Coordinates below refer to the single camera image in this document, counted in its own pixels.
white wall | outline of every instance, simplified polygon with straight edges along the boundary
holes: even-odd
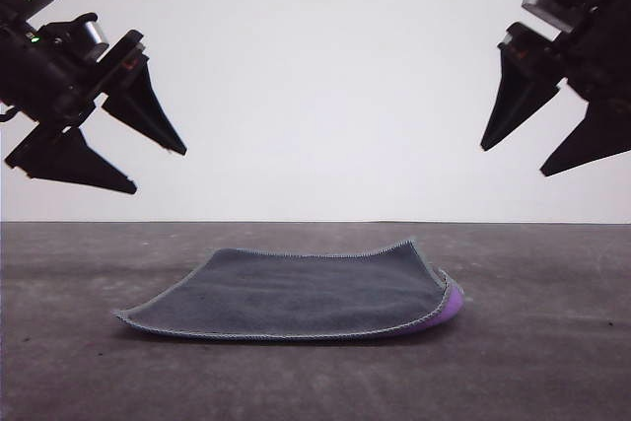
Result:
[[[585,111],[565,90],[490,153],[495,45],[521,0],[57,0],[143,32],[185,158],[98,110],[89,143],[135,196],[4,167],[5,220],[629,222],[631,155],[538,168]],[[3,127],[3,157],[33,125]]]

concrete surface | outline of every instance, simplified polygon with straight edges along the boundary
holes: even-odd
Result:
[[[450,323],[362,343],[151,336],[112,309],[213,247],[415,236],[466,291]],[[631,226],[3,224],[6,420],[631,419]]]

